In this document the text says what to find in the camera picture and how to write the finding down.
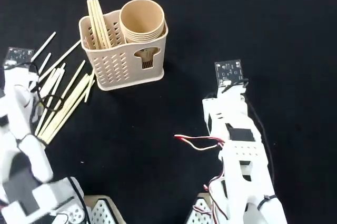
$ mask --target wooden stick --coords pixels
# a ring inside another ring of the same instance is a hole
[[[100,17],[100,12],[98,10],[97,2],[98,2],[98,0],[93,1],[93,6],[94,6],[94,9],[95,9],[94,14],[95,14],[95,17],[97,18],[98,25],[100,26],[100,37],[102,38],[102,41],[103,41],[103,44],[104,44],[104,47],[102,49],[107,49],[108,48],[107,40],[105,38],[104,28],[103,28],[103,24],[101,22],[101,17]]]
[[[75,87],[75,89],[70,94],[69,98],[66,100],[66,102],[63,105],[63,108],[57,112],[53,120],[49,123],[47,128],[45,129],[44,133],[41,135],[41,139],[45,140],[47,139],[55,130],[55,128],[60,124],[62,118],[64,118],[65,114],[69,111],[71,106],[74,104],[73,100],[74,98],[78,97],[80,93],[85,89],[89,82],[88,75],[85,75],[80,83]]]
[[[98,44],[98,40],[97,40],[97,30],[96,30],[96,26],[95,26],[95,22],[94,22],[94,16],[93,16],[93,12],[92,12],[92,9],[91,9],[90,0],[87,0],[86,4],[88,5],[91,31],[92,31],[93,37],[94,37],[95,49],[98,49],[100,47],[100,45]]]
[[[102,48],[104,48],[104,44],[103,44],[103,41],[100,37],[100,33],[101,33],[100,32],[100,26],[98,24],[98,19],[96,18],[96,9],[95,9],[93,0],[89,0],[89,6],[90,6],[91,13],[92,13],[92,16],[93,16],[93,20],[94,20],[94,24],[95,24],[95,28],[96,28],[96,37],[97,37],[97,40],[98,40],[98,46],[96,47],[96,49],[102,49]]]
[[[44,59],[43,63],[41,64],[40,69],[38,70],[39,75],[42,73],[42,71],[43,71],[44,67],[46,66],[48,60],[50,59],[51,55],[52,55],[52,53],[49,52],[48,55],[46,56],[46,58]]]
[[[107,45],[106,48],[111,48],[111,42],[110,42],[110,39],[109,39],[109,34],[107,33],[106,24],[105,24],[104,16],[103,16],[102,9],[101,9],[101,6],[100,6],[100,2],[98,0],[95,0],[94,2],[96,3],[98,15],[100,16],[100,19],[101,19],[103,33],[104,33],[106,45]]]
[[[61,123],[57,126],[57,128],[54,130],[54,132],[49,136],[48,140],[45,141],[46,144],[50,144],[55,135],[59,132],[59,130],[63,127],[63,125],[66,123],[66,121],[69,119],[70,115],[74,112],[76,107],[81,103],[82,99],[85,96],[85,92],[81,94],[81,96],[77,99],[76,103],[72,106],[72,108],[69,110],[69,112],[66,114],[66,116],[62,119]]]
[[[56,82],[56,84],[55,84],[55,86],[54,86],[54,88],[53,88],[53,90],[52,90],[52,95],[54,95],[54,94],[56,93],[56,90],[57,90],[57,88],[58,88],[58,86],[59,86],[59,84],[60,84],[60,82],[61,82],[61,79],[62,79],[62,77],[63,77],[64,72],[65,72],[65,71],[62,69],[62,70],[61,70],[61,73],[60,73],[60,75],[59,75],[59,77],[58,77],[58,79],[57,79],[57,82]],[[53,97],[50,97],[50,98],[48,99],[47,107],[49,107],[49,106],[51,105],[52,100],[53,100]],[[48,112],[48,109],[45,108],[44,111],[43,111],[43,114],[42,114],[42,116],[41,116],[41,118],[40,118],[40,120],[38,121],[37,128],[36,128],[36,130],[35,130],[35,136],[37,136],[37,134],[38,134],[38,132],[39,132],[41,126],[42,126],[42,122],[43,122],[43,120],[44,120],[44,117],[46,117],[46,115],[47,115],[47,112]]]
[[[94,73],[94,69],[93,69],[92,72],[91,72],[91,75],[90,75],[90,80],[89,80],[88,87],[86,89],[86,94],[85,94],[85,99],[84,99],[85,103],[88,101],[88,97],[89,97],[89,93],[90,93],[90,89],[91,89],[94,77],[95,77],[95,73]]]
[[[55,85],[55,83],[56,83],[56,81],[57,81],[57,79],[58,79],[58,77],[61,73],[60,71],[61,71],[60,68],[56,69],[53,77],[51,77],[50,80],[43,85],[43,87],[40,90],[40,95],[41,95],[42,98],[45,97],[47,94],[49,94],[49,92],[52,90],[53,86]]]
[[[43,71],[44,67],[46,66],[46,64],[47,64],[49,58],[51,57],[51,55],[52,55],[52,54],[49,52],[48,55],[47,55],[47,57],[44,59],[44,61],[43,61],[42,65],[41,65],[41,67],[40,67],[39,70],[38,70],[38,74],[39,74],[39,75],[41,75],[41,72]],[[33,90],[33,88],[35,88],[35,86],[36,86],[36,82],[31,83],[31,85],[29,86],[29,90],[30,90],[30,91]]]
[[[40,49],[37,50],[37,52],[34,54],[34,56],[31,58],[31,62],[33,62],[38,55],[44,50],[44,48],[50,43],[50,41],[54,38],[56,35],[56,32],[54,31],[53,34],[44,42],[44,44],[40,47]]]
[[[102,36],[102,30],[100,25],[100,18],[98,17],[96,5],[93,0],[90,0],[91,10],[93,12],[94,21],[96,23],[96,30],[97,30],[97,38],[101,42],[101,49],[105,49],[105,41],[104,36]]]
[[[80,66],[78,67],[77,71],[75,72],[74,76],[72,77],[72,79],[70,80],[69,84],[67,85],[67,87],[64,89],[61,98],[64,99],[64,97],[66,96],[67,92],[70,90],[72,84],[75,82],[77,76],[79,75],[80,71],[82,70],[83,66],[85,64],[85,60],[82,61],[82,63],[80,64]],[[59,100],[56,104],[56,106],[54,107],[54,110],[57,110],[59,108],[59,106],[61,105],[61,100]],[[43,134],[44,130],[46,129],[46,127],[48,126],[48,124],[51,122],[51,120],[53,119],[55,115],[55,112],[51,112],[51,114],[49,115],[49,117],[47,118],[46,122],[43,124],[42,129],[39,132],[39,136]]]
[[[81,40],[78,40],[69,50],[67,50],[66,53],[64,53],[41,77],[40,77],[40,81],[42,81],[45,77],[48,76],[48,74],[54,69],[56,68],[56,66],[66,58],[66,56],[68,56],[79,44],[81,43]]]

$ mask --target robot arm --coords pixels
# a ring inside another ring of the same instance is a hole
[[[30,119],[36,95],[26,84],[15,83],[8,70],[6,85],[0,89],[0,200],[1,212],[7,224],[32,223],[45,215],[67,214],[67,223],[81,223],[85,219],[77,180],[64,178],[50,182],[53,171],[43,145],[31,133]],[[24,156],[27,163],[13,165]]]
[[[261,134],[248,116],[241,62],[221,62],[215,67],[217,96],[202,101],[210,137],[225,142],[219,152],[223,173],[208,186],[215,205],[213,222],[286,224],[267,168]]]

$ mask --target wire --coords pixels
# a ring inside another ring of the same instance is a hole
[[[219,221],[217,219],[216,212],[215,212],[215,204],[212,204],[212,216],[213,216],[214,224],[218,224]]]
[[[215,206],[218,208],[218,210],[220,211],[220,213],[222,213],[225,216],[225,218],[228,220],[228,217],[227,217],[226,213],[219,207],[219,204],[215,201],[215,199],[214,199],[214,197],[212,195],[212,191],[211,191],[211,183],[215,182],[215,181],[217,181],[219,179],[223,179],[222,177],[224,176],[225,170],[224,170],[224,166],[223,166],[223,159],[221,159],[221,161],[222,161],[221,162],[221,164],[222,164],[221,173],[218,176],[212,178],[209,181],[209,185],[208,186],[204,185],[204,189],[205,189],[205,191],[208,191],[208,193],[210,194],[210,197],[211,197],[212,201],[214,202]]]
[[[226,87],[222,90],[221,93],[223,94],[225,91],[227,91],[228,89],[232,88],[233,86],[238,86],[238,85],[241,85],[241,84],[243,84],[243,87],[246,87],[246,86],[248,85],[248,83],[249,83],[249,80],[248,80],[247,78],[243,78],[243,79],[239,80],[238,82],[234,82],[234,83],[232,83],[232,84],[226,86]]]
[[[247,103],[248,107],[250,108],[251,112],[253,113],[257,123],[261,127],[263,142],[264,142],[264,144],[266,146],[266,150],[268,152],[270,176],[271,176],[272,184],[274,186],[274,181],[275,181],[274,161],[273,161],[272,152],[271,152],[271,149],[270,149],[270,146],[269,146],[269,142],[268,142],[268,139],[267,139],[267,135],[266,135],[266,132],[265,132],[265,128],[264,128],[264,126],[262,124],[262,121],[260,120],[259,116],[257,115],[256,110],[254,109],[253,105],[250,103],[250,101],[248,100],[246,95],[244,95],[244,98],[246,100],[246,103]]]
[[[185,135],[174,135],[174,137],[177,137],[177,138],[183,137],[183,138],[187,138],[187,139],[214,139],[214,140],[217,140],[218,142],[225,143],[225,141],[222,140],[221,138],[214,137],[214,136],[196,136],[196,137],[193,137],[193,136],[185,136]]]
[[[35,68],[35,71],[36,71],[36,74],[37,74],[37,77],[38,79],[40,78],[40,74],[38,73],[38,68],[37,68],[37,65],[34,63],[34,62],[22,62],[22,63],[18,63],[18,64],[15,64],[15,65],[11,65],[11,66],[8,66],[6,67],[4,70],[11,70],[11,69],[14,69],[16,67],[19,67],[19,66],[22,66],[22,65],[29,65],[29,66],[33,66]],[[29,126],[31,128],[31,131],[33,132],[33,118],[34,118],[34,114],[35,114],[35,109],[37,107],[37,105],[39,103],[42,104],[42,106],[47,109],[48,111],[50,112],[58,112],[60,111],[62,108],[63,108],[63,105],[64,105],[64,99],[58,95],[55,95],[55,94],[47,94],[46,96],[44,97],[41,97],[41,94],[40,94],[40,90],[39,90],[39,82],[38,82],[38,79],[36,81],[36,85],[35,87],[33,88],[33,90],[31,92],[34,92],[34,90],[36,89],[36,94],[37,94],[37,98],[38,98],[38,101],[33,104],[33,107],[32,107],[32,112],[31,112],[31,115],[29,116]],[[54,98],[57,98],[58,100],[61,101],[60,103],[60,106],[57,108],[57,109],[52,109],[50,107],[48,107],[45,103],[44,103],[44,100],[46,98],[49,98],[49,97],[54,97]],[[42,141],[41,139],[38,139],[41,143],[43,143],[44,145],[46,145],[46,143],[44,141]]]
[[[57,213],[56,216],[58,215],[65,215],[67,217],[67,220],[64,222],[64,224],[67,224],[69,221],[69,216],[66,213]]]
[[[83,200],[83,198],[82,198],[80,192],[78,191],[78,189],[77,189],[77,187],[75,186],[75,183],[74,183],[74,181],[71,179],[71,177],[68,177],[68,180],[69,180],[70,184],[72,185],[72,187],[73,187],[75,193],[77,194],[77,197],[79,198],[79,200],[80,200],[80,202],[81,202],[81,204],[82,204],[82,207],[83,207],[83,210],[84,210],[84,223],[87,223],[87,222],[88,222],[88,224],[91,224],[90,218],[89,218],[89,214],[88,214],[88,211],[87,211],[87,209],[86,209],[84,200]]]
[[[217,146],[223,147],[223,144],[225,143],[224,140],[217,138],[217,137],[212,137],[212,136],[198,136],[198,137],[190,137],[190,136],[184,136],[184,135],[174,135],[175,138],[179,139],[180,141],[183,141],[187,144],[189,144],[190,146],[192,146],[193,149],[198,150],[198,151],[204,151],[204,150],[208,150],[208,149],[213,149],[216,148]],[[195,139],[210,139],[210,140],[216,140],[217,144],[215,145],[211,145],[208,147],[204,147],[204,148],[199,148],[197,146],[195,146],[193,143],[191,143],[189,140],[195,140]]]
[[[11,70],[11,69],[17,68],[17,67],[22,66],[22,65],[30,65],[30,66],[34,66],[35,71],[36,71],[36,74],[37,74],[37,76],[38,76],[38,79],[40,78],[40,74],[38,73],[38,67],[37,67],[37,65],[36,65],[34,62],[22,62],[22,63],[18,63],[18,64],[15,64],[15,65],[8,66],[8,67],[6,67],[4,70]],[[39,82],[38,82],[38,80],[37,80],[36,86],[35,86],[35,87],[33,88],[33,90],[32,90],[32,92],[34,92],[34,90],[36,89],[36,93],[37,93],[37,97],[38,97],[38,101],[37,101],[37,102],[38,102],[38,103],[41,103],[42,106],[43,106],[44,108],[46,108],[48,111],[50,111],[50,112],[58,112],[58,111],[60,111],[60,110],[63,108],[63,105],[64,105],[64,99],[61,98],[60,96],[52,95],[52,94],[48,94],[48,95],[46,95],[45,97],[41,97],[38,86],[39,86]],[[51,109],[50,107],[48,107],[48,106],[44,103],[44,100],[45,100],[45,98],[47,98],[47,97],[55,97],[55,98],[58,98],[59,100],[61,100],[61,105],[58,107],[58,109]]]
[[[196,211],[196,212],[198,212],[202,215],[211,215],[211,212],[212,212],[212,211],[205,211],[205,210],[197,207],[196,205],[193,205],[192,208],[193,208],[194,211]]]

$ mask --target black table surface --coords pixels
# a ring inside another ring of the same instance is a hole
[[[100,3],[107,13],[127,1]],[[337,1],[155,1],[169,27],[164,78],[111,92],[95,86],[46,150],[55,179],[71,175],[85,194],[110,196],[128,223],[183,223],[220,163],[217,151],[195,151],[173,135],[206,134],[201,101],[217,90],[214,62],[239,58],[289,223],[330,220]],[[86,0],[0,0],[0,55],[9,46],[38,49],[56,31],[37,60],[50,51],[51,65],[79,39],[85,15]],[[68,56],[63,88],[83,59],[80,47]]]

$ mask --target black cable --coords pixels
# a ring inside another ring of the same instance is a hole
[[[259,116],[257,115],[256,110],[254,109],[254,107],[250,103],[250,101],[247,99],[246,95],[244,95],[244,98],[246,100],[246,103],[247,103],[249,109],[253,113],[253,115],[254,115],[257,123],[259,123],[259,125],[261,127],[261,130],[262,130],[262,139],[263,139],[263,142],[264,142],[264,144],[266,146],[266,150],[267,150],[268,158],[269,158],[270,176],[271,176],[271,179],[272,179],[272,184],[274,186],[274,179],[275,179],[274,161],[273,161],[272,152],[271,152],[271,149],[270,149],[270,146],[269,146],[269,142],[268,142],[268,139],[267,139],[267,135],[266,135],[266,132],[265,132],[265,128],[264,128],[264,126],[262,124],[262,121],[260,120]]]
[[[11,69],[17,68],[17,67],[22,66],[22,65],[30,65],[30,66],[34,66],[35,71],[36,71],[36,74],[37,74],[37,76],[38,76],[38,79],[40,78],[40,74],[38,73],[37,65],[36,65],[34,62],[22,62],[22,63],[18,63],[18,64],[16,64],[16,65],[8,66],[8,67],[6,67],[4,70],[11,70]],[[38,80],[37,80],[36,86],[33,88],[32,92],[34,92],[34,91],[36,90],[36,94],[37,94],[37,97],[38,97],[38,103],[41,103],[42,106],[43,106],[44,108],[46,108],[48,111],[50,111],[50,112],[58,112],[58,111],[60,111],[60,110],[62,109],[62,107],[63,107],[64,99],[61,98],[60,96],[57,96],[57,95],[51,95],[51,94],[48,94],[48,95],[46,95],[45,97],[41,97],[41,95],[40,95],[40,90],[39,90],[38,86],[39,86],[39,82],[38,82]],[[44,100],[45,100],[45,98],[47,98],[47,97],[56,97],[56,98],[58,98],[59,100],[61,100],[60,107],[59,107],[58,109],[51,109],[51,108],[49,108],[49,107],[44,103]]]
[[[247,78],[243,78],[243,79],[241,79],[241,80],[238,81],[238,82],[234,82],[234,83],[232,83],[232,84],[226,86],[226,87],[222,90],[221,93],[223,94],[225,91],[227,91],[228,89],[232,88],[233,86],[238,86],[238,85],[241,85],[241,84],[243,84],[243,87],[246,87],[246,86],[248,85],[248,82],[249,82],[249,80],[248,80]]]
[[[87,222],[88,222],[88,224],[91,224],[90,218],[89,218],[89,214],[88,214],[88,211],[87,211],[87,209],[86,209],[84,200],[83,200],[83,198],[82,198],[80,192],[78,191],[78,189],[77,189],[77,187],[75,186],[75,183],[74,183],[74,181],[71,179],[71,177],[68,177],[68,180],[69,180],[70,184],[72,185],[72,187],[73,187],[75,193],[77,194],[77,196],[78,196],[78,198],[79,198],[79,200],[80,200],[80,202],[81,202],[81,204],[82,204],[82,206],[83,206],[83,210],[84,210],[84,223],[87,223]]]
[[[19,66],[22,66],[22,65],[29,65],[29,66],[34,66],[35,68],[35,71],[36,71],[36,74],[38,76],[38,79],[40,78],[40,74],[38,73],[38,68],[37,68],[37,65],[34,63],[34,62],[22,62],[22,63],[18,63],[18,64],[15,64],[15,65],[11,65],[11,66],[8,66],[6,67],[4,70],[11,70],[11,69],[14,69],[16,67],[19,67]],[[39,82],[37,80],[36,82],[36,86],[33,88],[32,92],[34,92],[36,90],[36,94],[37,94],[37,98],[38,98],[38,101],[33,104],[33,107],[32,107],[32,112],[31,112],[31,115],[29,117],[29,126],[31,127],[31,131],[33,132],[33,117],[34,117],[34,111],[37,107],[37,105],[39,103],[42,104],[42,106],[47,109],[48,111],[50,112],[58,112],[60,111],[62,108],[63,108],[63,105],[64,105],[64,99],[58,95],[55,95],[55,94],[48,94],[46,95],[45,97],[41,97],[41,94],[40,94],[40,90],[39,90]],[[58,109],[52,109],[50,107],[48,107],[45,103],[44,103],[44,100],[46,98],[49,98],[49,97],[55,97],[57,99],[59,99],[61,101],[60,103],[60,106],[58,107]]]
[[[69,216],[66,213],[57,213],[56,216],[58,215],[65,215],[67,217],[67,220],[64,222],[64,224],[67,224],[69,221]]]

